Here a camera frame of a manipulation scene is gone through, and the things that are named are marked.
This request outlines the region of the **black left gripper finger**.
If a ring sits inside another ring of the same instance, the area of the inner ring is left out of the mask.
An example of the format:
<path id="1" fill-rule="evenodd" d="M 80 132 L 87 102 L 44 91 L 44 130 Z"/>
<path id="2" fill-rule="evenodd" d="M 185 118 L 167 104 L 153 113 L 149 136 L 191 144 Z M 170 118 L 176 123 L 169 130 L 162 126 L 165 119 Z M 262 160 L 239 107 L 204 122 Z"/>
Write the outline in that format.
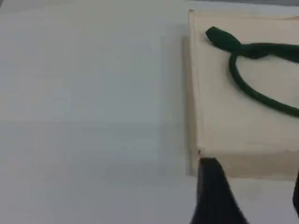
<path id="1" fill-rule="evenodd" d="M 199 160 L 197 200 L 190 223 L 248 223 L 216 158 L 205 157 Z"/>
<path id="2" fill-rule="evenodd" d="M 293 206 L 294 206 L 296 212 L 299 212 L 299 172 L 297 173 L 297 178 L 295 181 L 295 187 L 294 187 L 293 196 L 292 196 L 292 203 L 293 203 Z"/>

